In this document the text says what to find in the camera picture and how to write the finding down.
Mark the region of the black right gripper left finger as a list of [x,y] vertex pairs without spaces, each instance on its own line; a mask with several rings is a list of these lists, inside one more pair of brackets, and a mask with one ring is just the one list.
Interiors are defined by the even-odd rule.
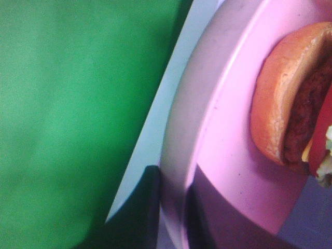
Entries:
[[147,166],[122,207],[76,248],[156,248],[160,213],[160,171]]

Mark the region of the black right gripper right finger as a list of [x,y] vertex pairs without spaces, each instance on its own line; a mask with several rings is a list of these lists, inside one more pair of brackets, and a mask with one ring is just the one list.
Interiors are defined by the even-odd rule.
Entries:
[[283,169],[196,167],[187,195],[190,248],[292,248],[278,232],[305,182]]

